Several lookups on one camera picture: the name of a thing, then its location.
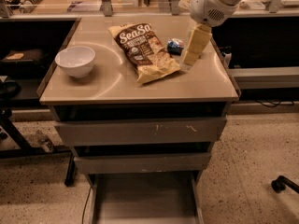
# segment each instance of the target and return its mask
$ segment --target black wire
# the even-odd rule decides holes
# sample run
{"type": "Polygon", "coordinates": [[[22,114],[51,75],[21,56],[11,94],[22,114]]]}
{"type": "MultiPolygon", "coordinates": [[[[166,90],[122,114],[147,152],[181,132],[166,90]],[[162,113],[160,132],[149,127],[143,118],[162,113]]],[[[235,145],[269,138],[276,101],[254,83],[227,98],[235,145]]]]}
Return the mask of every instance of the black wire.
{"type": "Polygon", "coordinates": [[[86,201],[85,201],[85,205],[84,205],[84,209],[83,209],[83,213],[82,213],[82,224],[84,223],[85,210],[86,210],[87,202],[88,202],[88,200],[90,198],[90,195],[91,195],[91,190],[92,190],[92,187],[90,187],[90,189],[88,191],[86,201]]]}
{"type": "Polygon", "coordinates": [[[275,108],[279,105],[294,105],[294,101],[277,101],[277,102],[273,102],[273,101],[269,101],[269,100],[264,100],[264,101],[255,100],[255,102],[257,102],[257,103],[259,103],[263,106],[269,107],[269,108],[275,108]]]}

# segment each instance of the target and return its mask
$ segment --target black wheel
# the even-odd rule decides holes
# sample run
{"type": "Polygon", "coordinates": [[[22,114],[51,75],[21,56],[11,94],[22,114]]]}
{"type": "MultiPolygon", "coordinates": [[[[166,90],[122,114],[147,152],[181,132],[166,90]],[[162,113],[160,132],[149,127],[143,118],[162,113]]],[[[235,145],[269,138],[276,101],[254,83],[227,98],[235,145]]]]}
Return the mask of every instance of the black wheel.
{"type": "Polygon", "coordinates": [[[272,181],[271,186],[276,193],[280,193],[281,191],[286,189],[286,185],[279,180],[272,181]]]}

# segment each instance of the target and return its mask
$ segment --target drawer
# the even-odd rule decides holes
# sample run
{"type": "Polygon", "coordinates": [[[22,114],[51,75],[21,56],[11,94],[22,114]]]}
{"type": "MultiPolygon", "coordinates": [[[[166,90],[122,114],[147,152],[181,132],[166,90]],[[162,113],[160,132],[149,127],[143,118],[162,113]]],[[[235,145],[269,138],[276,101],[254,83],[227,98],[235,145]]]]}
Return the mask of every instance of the drawer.
{"type": "Polygon", "coordinates": [[[98,175],[90,222],[203,224],[191,172],[98,175]]]}
{"type": "Polygon", "coordinates": [[[55,128],[69,147],[215,142],[226,117],[189,119],[123,119],[57,122],[55,128]]]}
{"type": "Polygon", "coordinates": [[[203,170],[210,159],[210,153],[179,153],[75,157],[74,162],[81,173],[92,175],[203,170]]]}

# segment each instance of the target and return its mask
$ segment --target countertop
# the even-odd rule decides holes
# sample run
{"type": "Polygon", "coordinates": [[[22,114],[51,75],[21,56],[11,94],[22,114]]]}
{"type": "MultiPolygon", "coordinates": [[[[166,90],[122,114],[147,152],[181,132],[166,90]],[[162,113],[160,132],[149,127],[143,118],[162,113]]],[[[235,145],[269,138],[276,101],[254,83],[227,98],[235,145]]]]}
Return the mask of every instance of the countertop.
{"type": "Polygon", "coordinates": [[[211,43],[189,71],[179,71],[149,84],[137,74],[107,28],[126,22],[148,22],[166,46],[169,38],[185,39],[189,16],[133,14],[82,17],[68,47],[96,51],[95,67],[84,78],[72,78],[56,67],[44,90],[43,105],[87,105],[168,102],[236,101],[238,95],[211,43]]]}

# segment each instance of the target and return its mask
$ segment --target floor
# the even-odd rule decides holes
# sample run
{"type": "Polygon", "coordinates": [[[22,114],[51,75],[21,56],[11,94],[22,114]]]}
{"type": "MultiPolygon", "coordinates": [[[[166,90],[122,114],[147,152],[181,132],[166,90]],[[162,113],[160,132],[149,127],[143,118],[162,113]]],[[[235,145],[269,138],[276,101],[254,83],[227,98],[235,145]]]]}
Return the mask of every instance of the floor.
{"type": "MultiPolygon", "coordinates": [[[[14,124],[33,145],[36,129],[61,144],[50,120],[14,124]]],[[[279,175],[299,183],[298,131],[298,104],[234,105],[197,185],[205,224],[299,223],[299,194],[270,186],[279,175]]],[[[68,162],[68,154],[0,160],[0,223],[82,223],[90,187],[80,173],[73,187],[64,185],[68,162]]]]}

